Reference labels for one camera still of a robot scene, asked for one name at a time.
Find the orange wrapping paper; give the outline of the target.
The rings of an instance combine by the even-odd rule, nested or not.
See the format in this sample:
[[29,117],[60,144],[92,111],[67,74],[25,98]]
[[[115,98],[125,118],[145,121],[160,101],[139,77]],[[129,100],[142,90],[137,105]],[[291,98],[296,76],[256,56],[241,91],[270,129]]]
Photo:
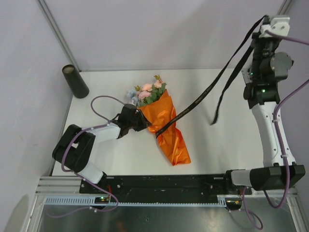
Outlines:
[[[166,90],[159,100],[140,107],[145,118],[151,123],[150,133],[155,134],[176,116],[172,98]],[[173,123],[157,138],[158,145],[171,165],[189,164],[191,159],[181,131]]]

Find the artificial flower bunch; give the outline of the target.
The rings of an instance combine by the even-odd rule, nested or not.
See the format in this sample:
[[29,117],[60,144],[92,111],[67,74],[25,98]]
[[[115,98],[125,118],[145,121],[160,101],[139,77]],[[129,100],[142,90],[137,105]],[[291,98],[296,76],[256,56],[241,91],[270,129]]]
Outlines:
[[126,96],[129,100],[135,97],[137,107],[143,107],[158,101],[166,92],[167,83],[162,80],[159,74],[154,75],[154,79],[155,81],[153,83],[134,86],[127,92]]

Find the black ribbon gold lettering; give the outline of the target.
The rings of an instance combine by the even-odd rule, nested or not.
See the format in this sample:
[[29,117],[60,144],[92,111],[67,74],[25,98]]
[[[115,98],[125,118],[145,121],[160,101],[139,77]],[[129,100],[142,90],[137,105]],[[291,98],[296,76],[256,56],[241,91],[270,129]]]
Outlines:
[[244,44],[249,39],[249,36],[253,33],[253,31],[256,29],[256,27],[262,22],[262,20],[267,15],[262,16],[258,21],[254,23],[254,25],[249,29],[247,34],[245,35],[245,38],[239,45],[239,47],[236,49],[234,54],[231,56],[227,64],[221,69],[217,77],[213,80],[213,82],[202,92],[202,94],[192,103],[190,104],[186,109],[184,109],[181,113],[176,115],[172,120],[170,120],[165,126],[163,126],[158,132],[156,132],[155,137],[158,138],[159,135],[161,135],[163,132],[165,132],[173,123],[184,117],[186,114],[188,114],[190,111],[192,111],[200,102],[210,93],[210,91],[215,87],[221,76],[223,75],[224,71],[228,67],[230,61],[234,58],[234,56],[238,53],[238,51],[244,46]]

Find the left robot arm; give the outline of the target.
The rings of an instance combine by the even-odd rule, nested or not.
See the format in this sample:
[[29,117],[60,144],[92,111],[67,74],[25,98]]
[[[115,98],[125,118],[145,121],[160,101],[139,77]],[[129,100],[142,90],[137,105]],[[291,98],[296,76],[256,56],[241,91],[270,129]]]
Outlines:
[[94,192],[102,193],[107,187],[106,174],[90,161],[94,144],[120,139],[131,129],[141,131],[149,126],[151,123],[141,110],[132,104],[125,104],[121,113],[106,124],[86,129],[69,125],[54,148],[52,157],[61,163],[62,168],[90,181],[89,186]]

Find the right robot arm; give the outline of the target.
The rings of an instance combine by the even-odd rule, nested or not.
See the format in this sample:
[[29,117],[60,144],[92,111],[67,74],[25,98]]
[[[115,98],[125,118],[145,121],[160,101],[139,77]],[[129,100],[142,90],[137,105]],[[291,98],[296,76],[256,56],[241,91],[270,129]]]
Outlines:
[[287,143],[280,116],[278,83],[287,79],[293,65],[291,57],[284,52],[276,53],[287,32],[267,29],[253,35],[253,61],[244,71],[246,83],[243,97],[258,125],[263,148],[263,166],[251,170],[230,170],[230,177],[223,181],[223,189],[234,194],[240,186],[254,190],[289,189],[306,173],[298,165]]

